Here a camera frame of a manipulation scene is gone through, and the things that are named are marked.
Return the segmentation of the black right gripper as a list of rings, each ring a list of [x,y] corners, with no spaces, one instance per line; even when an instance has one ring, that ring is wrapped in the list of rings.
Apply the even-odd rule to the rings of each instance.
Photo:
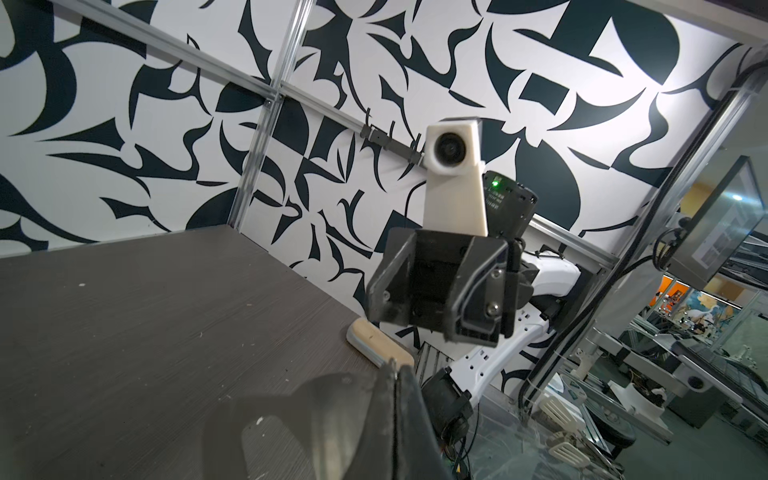
[[[366,287],[366,316],[494,347],[533,296],[534,266],[522,254],[517,240],[394,227]]]

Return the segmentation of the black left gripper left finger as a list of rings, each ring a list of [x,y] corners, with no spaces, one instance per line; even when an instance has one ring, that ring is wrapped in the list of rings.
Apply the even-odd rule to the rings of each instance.
[[[396,372],[382,367],[344,479],[393,479],[396,467]]]

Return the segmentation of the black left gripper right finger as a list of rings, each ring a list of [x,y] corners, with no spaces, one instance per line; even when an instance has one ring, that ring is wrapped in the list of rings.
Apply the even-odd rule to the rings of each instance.
[[[395,478],[449,479],[420,386],[411,366],[397,374],[395,386]]]

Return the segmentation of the silver metal key holder plate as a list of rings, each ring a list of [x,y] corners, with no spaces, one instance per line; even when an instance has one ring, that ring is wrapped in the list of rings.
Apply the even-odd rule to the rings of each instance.
[[[376,376],[332,373],[303,383],[290,395],[245,396],[221,403],[202,434],[205,479],[248,477],[242,433],[275,417],[309,456],[318,479],[341,479],[356,453]]]

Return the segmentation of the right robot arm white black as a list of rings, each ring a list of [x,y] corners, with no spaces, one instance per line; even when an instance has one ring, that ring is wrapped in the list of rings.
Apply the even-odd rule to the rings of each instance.
[[[494,377],[553,325],[583,289],[585,271],[557,253],[527,252],[522,235],[537,196],[498,172],[483,174],[484,235],[394,227],[367,287],[367,318],[472,345],[425,384],[477,405]]]

